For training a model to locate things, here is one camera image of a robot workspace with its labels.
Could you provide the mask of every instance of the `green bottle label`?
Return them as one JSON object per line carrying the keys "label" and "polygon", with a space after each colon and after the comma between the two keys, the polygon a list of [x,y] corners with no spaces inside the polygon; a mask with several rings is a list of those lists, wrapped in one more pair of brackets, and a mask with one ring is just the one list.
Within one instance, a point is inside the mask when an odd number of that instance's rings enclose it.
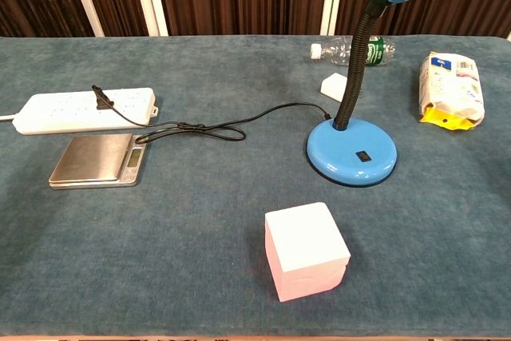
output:
{"label": "green bottle label", "polygon": [[382,37],[371,36],[367,50],[367,65],[378,65],[383,60],[383,51],[385,50],[385,42]]}

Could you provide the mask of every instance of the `white cube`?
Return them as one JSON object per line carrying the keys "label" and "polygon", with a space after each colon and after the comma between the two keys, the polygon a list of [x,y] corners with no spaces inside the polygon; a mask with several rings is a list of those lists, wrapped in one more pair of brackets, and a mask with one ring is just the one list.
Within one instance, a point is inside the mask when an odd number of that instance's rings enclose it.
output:
{"label": "white cube", "polygon": [[281,302],[336,287],[351,257],[324,203],[266,213],[265,248]]}
{"label": "white cube", "polygon": [[340,73],[334,73],[321,83],[321,93],[327,95],[339,103],[343,101],[346,91],[347,77]]}

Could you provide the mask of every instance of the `plastic water bottle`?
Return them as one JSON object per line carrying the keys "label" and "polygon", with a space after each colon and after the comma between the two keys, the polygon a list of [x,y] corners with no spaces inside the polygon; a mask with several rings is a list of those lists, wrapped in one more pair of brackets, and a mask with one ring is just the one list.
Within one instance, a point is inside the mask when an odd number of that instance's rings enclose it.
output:
{"label": "plastic water bottle", "polygon": [[[326,43],[311,45],[311,59],[329,59],[337,65],[350,64],[351,36],[342,36]],[[384,65],[394,56],[394,39],[388,36],[371,36],[366,65]]]}

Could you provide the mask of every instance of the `blue-gray tablecloth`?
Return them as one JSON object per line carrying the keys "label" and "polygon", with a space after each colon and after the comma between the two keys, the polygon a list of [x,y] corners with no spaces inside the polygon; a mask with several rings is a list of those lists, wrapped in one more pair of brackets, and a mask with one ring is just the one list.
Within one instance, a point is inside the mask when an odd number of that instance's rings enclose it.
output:
{"label": "blue-gray tablecloth", "polygon": [[[159,121],[212,124],[289,101],[338,104],[321,81],[347,68],[309,58],[319,37],[0,38],[1,114],[34,93],[152,87]],[[303,146],[322,120],[281,109],[246,141],[152,143],[135,188],[54,191],[71,134],[0,125],[0,335],[511,336],[511,44],[396,38],[369,68],[355,116],[395,140],[371,188],[319,176]],[[476,60],[486,116],[473,131],[418,123],[430,50]],[[324,201],[352,258],[342,285],[277,300],[265,212]]]}

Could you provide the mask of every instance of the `white power strip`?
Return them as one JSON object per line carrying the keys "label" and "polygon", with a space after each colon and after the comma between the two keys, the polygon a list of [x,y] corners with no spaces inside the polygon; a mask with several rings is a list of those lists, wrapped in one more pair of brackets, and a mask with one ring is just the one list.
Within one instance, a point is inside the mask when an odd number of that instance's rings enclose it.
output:
{"label": "white power strip", "polygon": [[[148,124],[158,114],[150,88],[103,91],[113,107],[128,119]],[[96,94],[87,92],[40,93],[33,95],[15,115],[13,125],[24,135],[140,128],[111,109],[97,109]]]}

